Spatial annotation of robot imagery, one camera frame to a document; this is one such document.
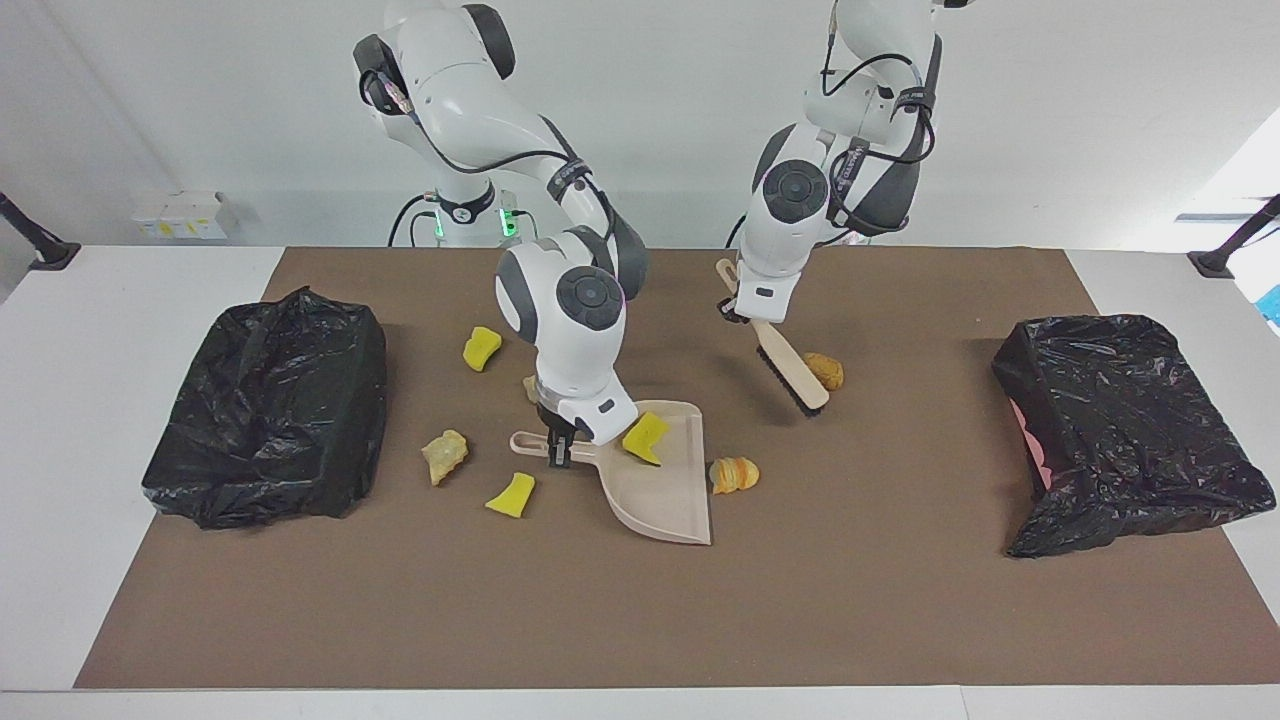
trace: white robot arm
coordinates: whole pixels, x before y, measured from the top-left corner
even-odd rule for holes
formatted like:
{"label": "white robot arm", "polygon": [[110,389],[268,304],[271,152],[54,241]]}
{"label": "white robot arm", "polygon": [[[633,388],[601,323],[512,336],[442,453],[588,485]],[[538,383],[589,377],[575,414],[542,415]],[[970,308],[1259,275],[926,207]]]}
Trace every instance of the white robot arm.
{"label": "white robot arm", "polygon": [[[933,6],[972,0],[836,0],[827,63],[805,88],[808,122],[777,132],[751,183],[731,319],[786,319],[814,247],[906,225],[919,163],[933,150],[942,41]],[[836,78],[836,36],[863,60]]]}
{"label": "white robot arm", "polygon": [[449,222],[486,211],[485,174],[503,168],[547,183],[575,223],[507,250],[494,281],[503,316],[538,347],[539,414],[552,464],[567,466],[576,433],[604,445],[636,418],[613,363],[648,270],[644,243],[550,120],[507,91],[515,53],[495,10],[401,1],[387,26],[356,46],[361,95],[387,133],[425,159]]}

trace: dustpan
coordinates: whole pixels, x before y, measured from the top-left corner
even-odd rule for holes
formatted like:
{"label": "dustpan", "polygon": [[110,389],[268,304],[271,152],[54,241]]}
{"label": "dustpan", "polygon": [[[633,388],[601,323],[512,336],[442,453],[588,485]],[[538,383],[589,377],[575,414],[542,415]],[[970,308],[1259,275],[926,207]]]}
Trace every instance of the dustpan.
{"label": "dustpan", "polygon": [[[621,439],[600,447],[575,442],[573,460],[596,468],[609,507],[627,528],[666,542],[710,544],[701,410],[673,400],[641,400],[636,407],[671,427],[654,446],[662,466],[622,450]],[[520,432],[511,436],[511,450],[547,457],[547,438]]]}

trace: black garbage bag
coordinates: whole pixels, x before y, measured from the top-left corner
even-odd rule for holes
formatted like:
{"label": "black garbage bag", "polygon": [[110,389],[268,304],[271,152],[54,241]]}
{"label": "black garbage bag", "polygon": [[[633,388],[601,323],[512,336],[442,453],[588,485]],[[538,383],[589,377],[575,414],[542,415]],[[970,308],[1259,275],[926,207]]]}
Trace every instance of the black garbage bag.
{"label": "black garbage bag", "polygon": [[219,315],[142,479],[201,528],[342,516],[369,493],[387,424],[374,313],[301,288]]}
{"label": "black garbage bag", "polygon": [[1276,506],[1167,329],[1142,315],[1027,320],[996,354],[1036,507],[1009,555],[1211,528]]}

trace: sponge piece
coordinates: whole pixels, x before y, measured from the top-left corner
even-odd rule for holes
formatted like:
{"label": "sponge piece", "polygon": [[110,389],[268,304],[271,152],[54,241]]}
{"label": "sponge piece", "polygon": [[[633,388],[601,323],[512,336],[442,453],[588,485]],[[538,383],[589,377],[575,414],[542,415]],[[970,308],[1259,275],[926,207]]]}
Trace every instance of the sponge piece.
{"label": "sponge piece", "polygon": [[462,359],[466,360],[468,368],[483,373],[485,363],[489,361],[489,357],[493,357],[494,352],[498,352],[499,347],[502,347],[502,336],[484,325],[479,325],[472,328],[471,338],[467,341],[466,347],[462,348]]}
{"label": "sponge piece", "polygon": [[532,475],[516,473],[515,477],[511,478],[511,484],[507,486],[507,489],[502,491],[498,497],[485,502],[484,506],[489,510],[502,512],[503,515],[520,518],[520,515],[525,511],[525,505],[529,502],[529,496],[532,492]]}
{"label": "sponge piece", "polygon": [[663,421],[662,418],[654,415],[653,413],[645,413],[640,415],[636,424],[627,430],[626,437],[622,438],[622,448],[635,455],[636,457],[644,460],[645,462],[652,462],[654,465],[662,465],[662,460],[653,452],[653,446],[658,445],[662,436],[667,434],[671,425]]}

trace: brown paper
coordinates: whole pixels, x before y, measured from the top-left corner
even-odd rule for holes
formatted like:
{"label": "brown paper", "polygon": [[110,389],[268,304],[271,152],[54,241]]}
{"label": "brown paper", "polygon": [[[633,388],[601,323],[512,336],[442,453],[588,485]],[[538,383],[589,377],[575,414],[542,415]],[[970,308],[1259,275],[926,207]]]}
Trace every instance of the brown paper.
{"label": "brown paper", "polygon": [[[618,361],[635,398],[701,407],[708,460],[760,466],[712,498],[714,546],[682,547],[623,528],[591,468],[507,451],[540,425],[497,252],[288,250],[268,299],[310,284],[385,325],[372,493],[342,520],[157,518],[77,687],[1280,682],[1221,530],[1002,555],[1030,480],[988,364],[1018,320],[1093,311],[1062,252],[818,251],[782,329],[847,379],[812,420],[716,313],[719,256],[653,254]],[[507,340],[484,374],[461,357],[476,324]],[[472,455],[433,488],[419,448],[445,428]],[[525,519],[485,510],[517,470],[538,478]]]}

